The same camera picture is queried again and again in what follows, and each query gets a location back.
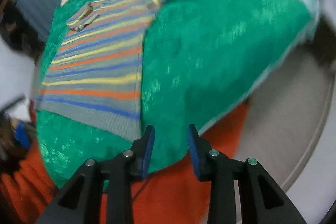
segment green fuzzy fabric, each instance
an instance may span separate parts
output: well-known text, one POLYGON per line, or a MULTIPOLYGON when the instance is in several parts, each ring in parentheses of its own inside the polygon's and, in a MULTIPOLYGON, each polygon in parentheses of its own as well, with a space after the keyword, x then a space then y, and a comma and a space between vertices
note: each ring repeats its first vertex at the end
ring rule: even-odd
MULTIPOLYGON (((67 31, 66 20, 87 1, 57 7, 41 64, 41 79, 67 31)), ((142 132, 155 127, 150 172, 180 160, 186 131, 228 112, 254 81, 276 64, 311 20, 299 0, 171 0, 144 40, 142 132)), ((88 158, 113 158, 131 143, 61 115, 40 111, 38 140, 58 187, 88 158)))

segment orange rug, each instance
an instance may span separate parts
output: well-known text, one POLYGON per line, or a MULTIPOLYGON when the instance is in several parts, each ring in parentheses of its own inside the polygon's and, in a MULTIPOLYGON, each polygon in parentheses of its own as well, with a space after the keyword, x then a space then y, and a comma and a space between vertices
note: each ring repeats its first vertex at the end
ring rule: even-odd
MULTIPOLYGON (((213 148, 233 157, 248 112, 241 104, 219 120, 202 137, 213 148)), ((43 165, 35 142, 20 170, 11 177, 0 176, 0 192, 18 223, 33 224, 52 200, 57 189, 43 165)), ((135 195, 144 182, 132 185, 135 195)), ((176 164, 150 175, 145 188, 133 202, 135 224, 198 224, 209 206, 210 183, 198 182, 189 155, 176 164)), ((100 224, 105 224, 106 194, 102 197, 100 224)))

